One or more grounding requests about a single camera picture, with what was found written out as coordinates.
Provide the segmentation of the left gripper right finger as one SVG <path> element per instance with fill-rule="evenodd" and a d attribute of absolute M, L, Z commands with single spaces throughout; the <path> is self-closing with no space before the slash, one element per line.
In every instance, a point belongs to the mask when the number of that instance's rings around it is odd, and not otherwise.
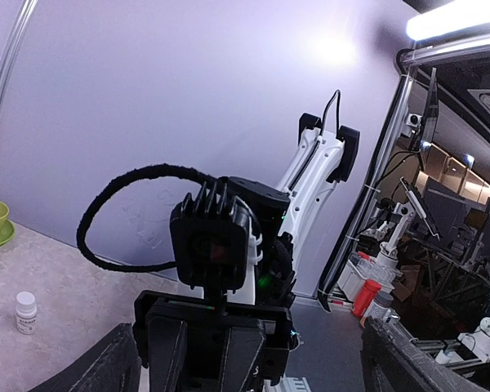
<path fill-rule="evenodd" d="M 362 333 L 366 391 L 472 391 L 474 384 L 436 363 L 395 327 L 369 318 Z"/>

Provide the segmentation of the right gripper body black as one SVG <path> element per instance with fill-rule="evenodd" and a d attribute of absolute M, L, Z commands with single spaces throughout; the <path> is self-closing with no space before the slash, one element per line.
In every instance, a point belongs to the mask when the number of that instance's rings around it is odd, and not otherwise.
<path fill-rule="evenodd" d="M 152 391 L 271 391 L 292 349 L 283 307 L 143 291 L 133 334 Z"/>

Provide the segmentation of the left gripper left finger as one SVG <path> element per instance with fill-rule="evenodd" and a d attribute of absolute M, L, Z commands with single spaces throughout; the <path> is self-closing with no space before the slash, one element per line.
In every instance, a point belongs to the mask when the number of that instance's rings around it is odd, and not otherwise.
<path fill-rule="evenodd" d="M 120 323 L 63 371 L 33 387 L 33 391 L 137 391 L 140 372 L 132 326 Z"/>

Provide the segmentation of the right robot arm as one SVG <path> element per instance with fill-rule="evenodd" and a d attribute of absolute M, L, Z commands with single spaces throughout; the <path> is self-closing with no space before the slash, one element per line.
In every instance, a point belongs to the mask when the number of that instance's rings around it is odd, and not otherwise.
<path fill-rule="evenodd" d="M 348 179 L 359 133 L 302 115 L 298 149 L 269 187 L 205 180 L 171 212 L 177 294 L 142 292 L 133 326 L 152 391 L 285 390 L 301 345 L 291 305 L 301 247 L 336 185 Z"/>

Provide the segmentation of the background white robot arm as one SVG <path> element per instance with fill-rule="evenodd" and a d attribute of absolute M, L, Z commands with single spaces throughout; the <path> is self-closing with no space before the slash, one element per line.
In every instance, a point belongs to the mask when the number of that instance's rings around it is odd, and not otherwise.
<path fill-rule="evenodd" d="M 398 264 L 398 244 L 403 237 L 406 228 L 415 216 L 415 210 L 411 202 L 397 203 L 388 222 L 393 224 L 392 232 L 387 241 L 382 241 L 380 251 L 376 256 L 377 265 L 389 270 L 396 270 Z"/>

